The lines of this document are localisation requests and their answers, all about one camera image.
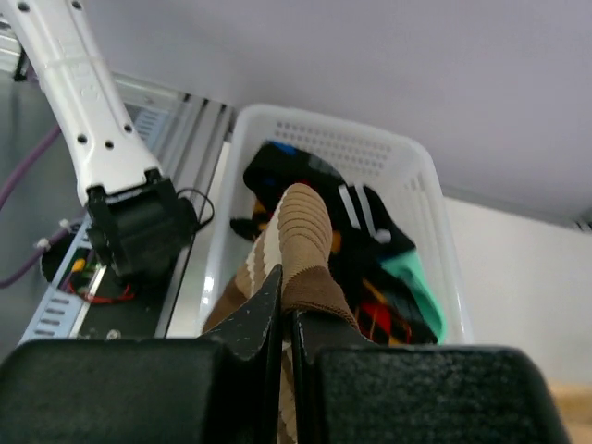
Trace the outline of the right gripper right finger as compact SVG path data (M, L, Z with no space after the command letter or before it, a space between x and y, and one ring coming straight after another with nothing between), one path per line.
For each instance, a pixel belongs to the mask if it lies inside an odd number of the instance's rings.
M300 443L337 443L342 415L361 395L354 370L375 344L331 314L298 311L291 326L297 433Z

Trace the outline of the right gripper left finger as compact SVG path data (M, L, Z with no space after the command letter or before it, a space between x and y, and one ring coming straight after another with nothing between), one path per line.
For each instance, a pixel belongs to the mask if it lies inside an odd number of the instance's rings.
M249 301L203 335L204 443L274 443L282 350L282 267Z

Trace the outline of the red orange argyle sock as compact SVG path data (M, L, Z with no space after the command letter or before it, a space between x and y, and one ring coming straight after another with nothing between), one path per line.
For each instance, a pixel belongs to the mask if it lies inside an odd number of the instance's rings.
M362 334L389 346L436 344L437 335L421 314L412 287L378 265L357 269L341 252L341 240L341 233L335 231L329 270L342 287Z

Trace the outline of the brown striped sock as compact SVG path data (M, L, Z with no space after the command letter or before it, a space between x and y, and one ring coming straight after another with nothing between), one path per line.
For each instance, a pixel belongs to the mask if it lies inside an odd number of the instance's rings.
M208 316L204 328L211 331L261 289L276 265L282 267L282 350L278 397L277 438L274 443L300 443L297 414L291 326L298 311L334 315L358 330L343 291L329 272L332 228L320 195L307 185L289 186L264 232L255 241L246 262L227 284ZM352 437L347 416L338 426L338 442Z

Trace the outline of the green sock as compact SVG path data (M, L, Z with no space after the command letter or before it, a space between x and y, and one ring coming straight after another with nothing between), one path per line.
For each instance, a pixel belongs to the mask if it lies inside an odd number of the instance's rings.
M447 321L438 298L431 290L426 273L416 249L383 260L381 268L400 279L411 291L418 309L431 328L438 343L447 335Z

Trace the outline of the black sport sock grey patches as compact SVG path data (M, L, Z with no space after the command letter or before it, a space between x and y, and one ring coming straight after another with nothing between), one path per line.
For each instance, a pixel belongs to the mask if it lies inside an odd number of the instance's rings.
M243 181L267 210L274 209L294 183L319 190L345 182L336 168L317 155L275 141L260 146L243 173Z

